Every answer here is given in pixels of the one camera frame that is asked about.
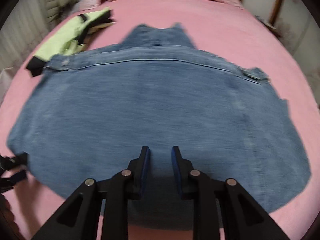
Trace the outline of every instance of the bed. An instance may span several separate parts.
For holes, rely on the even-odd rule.
[[[291,55],[248,11],[228,4],[209,0],[117,0],[107,1],[94,10],[106,6],[113,9],[116,24],[103,30],[89,49],[119,43],[141,23],[168,28],[175,22],[181,22],[198,49],[217,54],[243,68],[258,66],[269,75],[279,97],[288,100],[291,119],[304,143],[311,166],[312,176],[305,190],[271,214],[291,240],[300,240],[320,210],[320,116],[311,89]],[[6,147],[8,134],[41,78],[32,78],[25,69],[31,57],[19,69],[0,108],[1,155],[12,155]],[[5,196],[26,239],[30,239],[63,202],[60,196],[31,175],[28,181],[21,182]],[[186,240],[192,239],[192,232],[129,226],[129,239],[141,237]]]

